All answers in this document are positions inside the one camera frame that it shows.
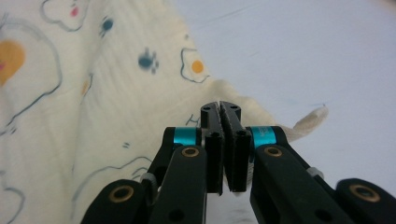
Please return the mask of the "white grid mat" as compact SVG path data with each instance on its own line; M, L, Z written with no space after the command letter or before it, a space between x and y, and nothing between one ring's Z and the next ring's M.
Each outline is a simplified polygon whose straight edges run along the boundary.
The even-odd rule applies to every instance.
M330 185L396 196L396 0L171 0L215 78L293 126L329 114L294 149Z

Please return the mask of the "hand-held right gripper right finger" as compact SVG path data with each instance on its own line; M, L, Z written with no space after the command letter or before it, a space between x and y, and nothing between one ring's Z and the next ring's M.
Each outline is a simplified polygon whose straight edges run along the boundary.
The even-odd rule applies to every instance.
M248 184L248 160L251 134L241 124L241 108L220 102L220 119L224 131L224 169L231 192L245 192Z

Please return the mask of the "cream printed cloth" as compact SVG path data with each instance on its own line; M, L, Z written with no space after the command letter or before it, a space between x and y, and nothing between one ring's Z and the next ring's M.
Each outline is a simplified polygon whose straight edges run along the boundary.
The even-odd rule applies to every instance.
M168 0L0 0L0 224L78 224L218 101L274 121L210 75Z

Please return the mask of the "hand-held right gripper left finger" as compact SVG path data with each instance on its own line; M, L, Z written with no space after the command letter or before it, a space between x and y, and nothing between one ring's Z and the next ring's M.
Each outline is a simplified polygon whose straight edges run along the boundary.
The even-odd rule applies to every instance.
M202 143L207 154L207 192L222 194L223 189L223 131L219 105L216 102L201 107Z

